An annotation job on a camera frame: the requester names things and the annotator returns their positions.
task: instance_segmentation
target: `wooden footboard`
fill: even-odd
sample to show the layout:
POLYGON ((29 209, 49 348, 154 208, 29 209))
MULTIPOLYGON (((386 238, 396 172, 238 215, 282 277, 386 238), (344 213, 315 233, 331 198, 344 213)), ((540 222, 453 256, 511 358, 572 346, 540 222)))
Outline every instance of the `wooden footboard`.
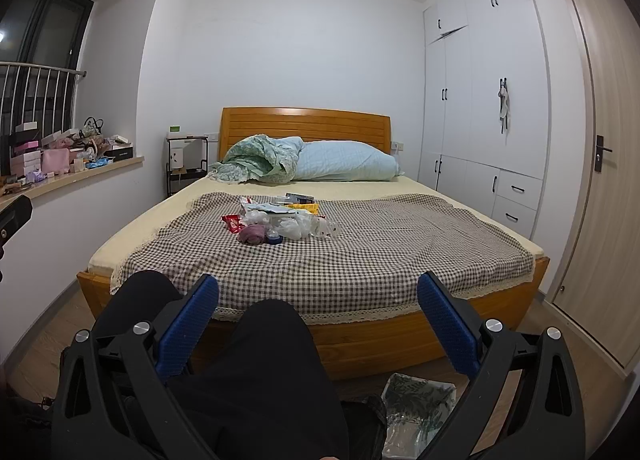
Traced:
MULTIPOLYGON (((533 281, 471 299, 471 305, 484 319, 500 319, 516 328, 524 318, 545 275, 549 258, 536 260, 533 281)), ((84 297, 97 317, 109 302, 109 278, 79 272, 84 297)), ((233 323, 211 321, 193 352, 194 367, 209 363, 234 327, 233 323)), ((350 379, 390 372, 444 356, 438 339, 422 312, 382 321, 310 325, 322 364, 334 379, 350 379)))

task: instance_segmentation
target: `wooden bed frame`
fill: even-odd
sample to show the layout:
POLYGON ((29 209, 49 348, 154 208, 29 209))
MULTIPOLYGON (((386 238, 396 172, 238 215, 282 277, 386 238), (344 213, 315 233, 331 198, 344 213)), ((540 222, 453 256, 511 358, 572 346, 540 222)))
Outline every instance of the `wooden bed frame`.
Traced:
MULTIPOLYGON (((332 109, 228 107, 220 122, 218 158, 242 138, 258 133, 274 138, 300 136, 305 141, 356 140, 384 153, 391 149, 389 117, 332 109)), ((516 328, 538 291, 548 262, 548 257, 536 260, 530 283, 471 299, 471 305, 482 318, 500 319, 516 328)), ((97 317, 110 300, 110 278, 79 272, 78 281, 97 317)), ((192 356, 196 368, 222 349, 233 327, 224 321, 209 323, 192 356)), ((422 312, 382 321, 310 325, 309 329, 322 364, 334 380, 390 372, 444 356, 422 312)))

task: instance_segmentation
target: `red snack package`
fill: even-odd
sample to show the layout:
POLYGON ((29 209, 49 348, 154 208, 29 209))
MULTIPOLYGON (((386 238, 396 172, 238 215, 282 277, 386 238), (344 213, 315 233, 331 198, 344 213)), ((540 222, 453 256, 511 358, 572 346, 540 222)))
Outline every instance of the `red snack package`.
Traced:
POLYGON ((232 234, 239 233, 244 227, 244 223, 240 221, 240 216, 238 215, 223 216, 222 221, 226 223, 226 227, 229 229, 229 232, 231 232, 232 234))

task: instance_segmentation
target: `wardrobe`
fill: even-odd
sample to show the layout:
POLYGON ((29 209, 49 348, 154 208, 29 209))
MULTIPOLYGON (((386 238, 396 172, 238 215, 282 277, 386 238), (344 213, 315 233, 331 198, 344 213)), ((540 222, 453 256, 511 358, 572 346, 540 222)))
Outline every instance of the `wardrobe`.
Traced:
POLYGON ((533 0, 438 0, 424 11, 426 85, 418 181, 530 237, 549 123, 533 0), (506 82, 509 114, 501 118, 506 82))

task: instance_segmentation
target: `pink rolled cloth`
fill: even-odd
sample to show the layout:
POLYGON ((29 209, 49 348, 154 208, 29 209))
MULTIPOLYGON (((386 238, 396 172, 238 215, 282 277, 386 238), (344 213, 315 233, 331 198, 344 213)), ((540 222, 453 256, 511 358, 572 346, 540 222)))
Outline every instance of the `pink rolled cloth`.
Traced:
POLYGON ((248 245, 260 245, 264 241, 264 225, 248 225, 238 233, 238 241, 248 245))

